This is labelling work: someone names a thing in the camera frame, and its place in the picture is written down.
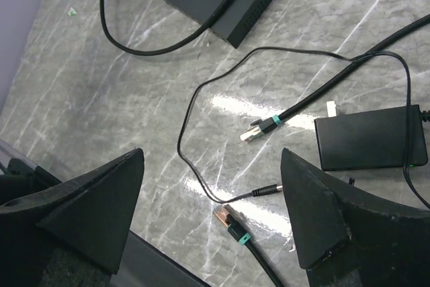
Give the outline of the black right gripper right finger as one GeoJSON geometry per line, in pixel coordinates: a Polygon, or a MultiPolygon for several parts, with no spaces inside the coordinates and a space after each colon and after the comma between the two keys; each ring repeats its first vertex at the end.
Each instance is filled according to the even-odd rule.
{"type": "Polygon", "coordinates": [[[311,286],[428,286],[429,212],[337,179],[288,149],[280,165],[311,286]]]}

